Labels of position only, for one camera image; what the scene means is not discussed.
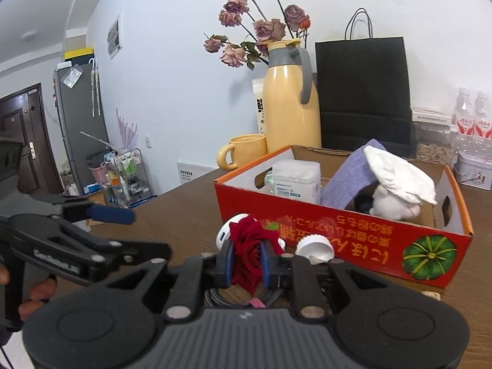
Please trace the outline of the left human hand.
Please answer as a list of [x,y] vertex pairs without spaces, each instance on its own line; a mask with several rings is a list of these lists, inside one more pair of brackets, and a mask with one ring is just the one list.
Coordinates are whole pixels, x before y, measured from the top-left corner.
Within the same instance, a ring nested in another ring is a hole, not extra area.
[[44,306],[54,297],[58,288],[58,279],[54,274],[49,274],[42,282],[33,284],[23,297],[24,281],[22,275],[13,275],[5,265],[1,265],[1,285],[8,288],[6,300],[9,303],[17,302],[19,320],[25,322],[36,310]]

